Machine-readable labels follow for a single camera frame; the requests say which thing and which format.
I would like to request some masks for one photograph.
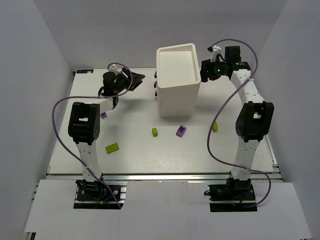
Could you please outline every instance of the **small green block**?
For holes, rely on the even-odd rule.
[[[218,131],[218,123],[217,122],[215,122],[214,124],[213,124],[213,128],[212,128],[212,132],[216,132],[216,131]]]
[[[113,153],[113,152],[115,152],[115,151],[117,151],[119,149],[120,148],[119,148],[119,145],[118,145],[117,142],[105,147],[105,150],[106,150],[107,154]]]
[[[156,128],[152,128],[152,133],[154,137],[158,136],[158,131]]]

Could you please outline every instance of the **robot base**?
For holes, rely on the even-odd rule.
[[[255,191],[250,184],[249,189],[241,194],[232,195],[226,184],[209,185],[210,212],[257,212],[257,207],[247,207],[256,200]]]
[[[73,204],[74,209],[119,209],[109,190],[103,186],[101,190],[92,191],[78,185],[76,198]],[[121,185],[109,185],[116,199],[120,201]],[[109,199],[106,203],[100,204],[104,199]]]

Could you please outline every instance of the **cable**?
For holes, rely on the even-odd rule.
[[[205,191],[203,194],[206,196],[210,193],[210,189],[208,189],[207,191]]]
[[[107,97],[99,97],[99,96],[67,96],[67,97],[64,97],[64,98],[61,98],[59,101],[57,101],[53,108],[52,108],[52,113],[51,113],[51,120],[52,120],[52,126],[53,126],[53,131],[54,131],[54,134],[56,136],[56,139],[59,141],[59,143],[62,145],[62,147],[68,152],[70,153],[73,157],[75,157],[85,168],[88,166],[80,157],[78,157],[76,154],[74,154],[65,144],[64,142],[61,140],[60,136],[59,136],[59,133],[58,133],[58,130],[57,130],[57,126],[56,126],[56,121],[55,121],[55,111],[56,111],[56,108],[57,106],[59,105],[59,103],[65,101],[65,100],[68,100],[68,99],[110,99],[110,98],[116,98],[116,97],[120,97],[124,94],[126,94],[129,89],[131,88],[132,84],[133,84],[133,80],[134,80],[134,77],[133,77],[133,74],[131,72],[131,70],[123,65],[122,63],[119,63],[119,62],[112,62],[110,63],[108,66],[107,66],[107,69],[109,70],[109,67],[113,64],[117,64],[117,65],[120,65],[120,66],[123,66],[124,68],[126,68],[129,73],[130,73],[130,78],[131,78],[131,82],[129,84],[129,87],[123,92],[123,93],[120,93],[120,94],[117,94],[117,95],[114,95],[114,96],[107,96]],[[121,209],[121,205],[120,203],[118,202],[116,196],[114,195],[114,192],[112,191],[112,189],[109,187],[108,184],[106,184],[104,181],[102,181],[99,177],[97,177],[92,171],[90,168],[87,168],[88,172],[92,175],[92,177],[94,179],[96,179],[99,183],[101,183],[102,185],[106,186],[106,188],[110,191],[114,201],[116,202],[116,204],[118,205],[118,207]]]
[[[227,62],[225,59],[224,59],[224,57],[219,53],[217,56],[216,56],[216,60],[219,62],[220,61],[220,59],[223,61],[223,62]]]
[[[100,197],[99,199],[98,198],[94,198],[93,197],[93,199],[94,200],[101,200],[101,199],[103,199],[104,198],[104,196],[106,195],[106,189],[104,189],[104,194],[102,195],[102,197]]]
[[[254,55],[254,58],[255,58],[255,68],[251,74],[251,76],[248,76],[248,78],[234,91],[234,93],[231,94],[231,96],[228,97],[228,99],[224,102],[224,104],[221,106],[221,108],[218,110],[218,112],[216,113],[216,115],[214,116],[214,119],[212,121],[212,124],[210,126],[210,129],[209,129],[209,132],[208,132],[208,137],[207,137],[207,140],[206,140],[206,147],[208,149],[208,152],[210,154],[211,157],[213,157],[213,159],[215,159],[216,161],[218,161],[219,163],[221,164],[225,164],[225,165],[228,165],[228,166],[232,166],[232,167],[236,167],[236,168],[241,168],[241,169],[245,169],[247,170],[248,168],[245,167],[245,166],[241,166],[241,165],[237,165],[237,164],[232,164],[232,163],[229,163],[229,162],[225,162],[225,161],[222,161],[220,159],[218,159],[216,156],[213,155],[213,153],[211,152],[210,150],[210,136],[211,136],[211,132],[212,132],[212,129],[214,127],[214,123],[217,121],[217,118],[219,117],[220,113],[222,112],[222,110],[225,108],[225,106],[228,104],[228,102],[234,97],[234,95],[236,95],[249,81],[250,79],[255,75],[255,73],[257,72],[257,69],[258,69],[258,65],[259,65],[259,61],[258,61],[258,56],[255,52],[255,50],[249,45],[247,44],[246,42],[244,41],[241,41],[241,40],[237,40],[237,39],[233,39],[233,38],[226,38],[226,39],[222,39],[220,41],[217,41],[215,42],[214,44],[211,45],[211,47],[213,47],[214,45],[217,45],[218,43],[221,43],[221,42],[224,42],[224,41],[235,41],[235,42],[238,42],[238,43],[242,43],[244,45],[246,45],[253,53]],[[268,182],[269,182],[269,187],[268,187],[268,190],[265,194],[265,196],[257,203],[255,204],[252,204],[252,205],[248,205],[246,206],[247,208],[251,208],[251,207],[255,207],[259,204],[261,204],[264,200],[266,200],[266,198],[268,197],[269,193],[270,193],[270,190],[271,190],[271,179],[270,177],[268,176],[268,174],[266,174],[265,172],[263,171],[260,171],[260,170],[254,170],[254,169],[249,169],[250,172],[253,172],[253,173],[259,173],[259,174],[264,174],[266,176],[266,178],[268,179]]]
[[[103,202],[103,203],[105,203],[106,201],[108,201],[109,199],[111,199],[112,198],[112,196],[108,196],[108,197],[106,197],[105,199],[103,199],[101,202]]]

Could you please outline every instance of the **lego brick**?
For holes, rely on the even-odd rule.
[[[118,143],[116,142],[116,143],[114,143],[114,144],[111,144],[111,145],[109,145],[109,146],[106,146],[105,149],[106,149],[106,152],[107,152],[108,154],[110,154],[110,153],[113,153],[113,152],[119,150],[120,148],[119,148]]]
[[[182,137],[182,135],[185,133],[185,131],[187,130],[187,127],[181,125],[178,129],[178,131],[176,131],[176,134],[178,137]]]
[[[100,118],[101,119],[105,119],[107,117],[107,114],[105,112],[101,113],[100,114]]]
[[[215,133],[216,131],[218,131],[218,123],[215,121],[212,127],[212,132]]]
[[[152,128],[152,134],[153,134],[154,137],[158,136],[158,131],[157,131],[157,129],[155,127]]]

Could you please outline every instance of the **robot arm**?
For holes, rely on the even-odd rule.
[[[87,165],[86,167],[82,166],[82,180],[77,180],[76,183],[86,192],[86,196],[89,194],[90,198],[95,199],[104,195],[104,191],[106,191],[105,187],[96,181],[88,171],[90,169],[95,176],[103,180],[96,147],[96,140],[100,134],[100,115],[117,106],[119,101],[117,95],[119,93],[124,89],[133,91],[142,83],[142,79],[145,77],[142,74],[134,72],[132,72],[132,80],[129,76],[130,74],[127,69],[122,68],[120,71],[112,66],[110,71],[103,74],[103,87],[99,91],[101,98],[87,103],[75,102],[72,105],[68,134],[75,142],[80,158]]]
[[[233,85],[239,88],[250,77],[250,66],[247,62],[241,61],[239,46],[226,47],[223,61],[220,61],[221,49],[218,46],[210,47],[208,50],[211,52],[211,59],[201,63],[202,82],[228,76]],[[233,200],[234,196],[244,196],[253,189],[250,169],[256,149],[269,131],[274,112],[274,105],[260,96],[253,79],[250,79],[238,94],[242,109],[235,123],[238,149],[234,163],[246,169],[232,167],[225,185],[210,188],[211,198],[215,200]]]
[[[238,88],[250,75],[251,71],[240,69],[233,71],[230,80]],[[234,163],[246,167],[247,170],[233,167],[231,175],[235,180],[246,181],[251,177],[249,169],[252,167],[256,149],[269,131],[274,106],[261,97],[253,79],[250,79],[238,94],[242,102],[242,110],[235,123],[238,150]]]

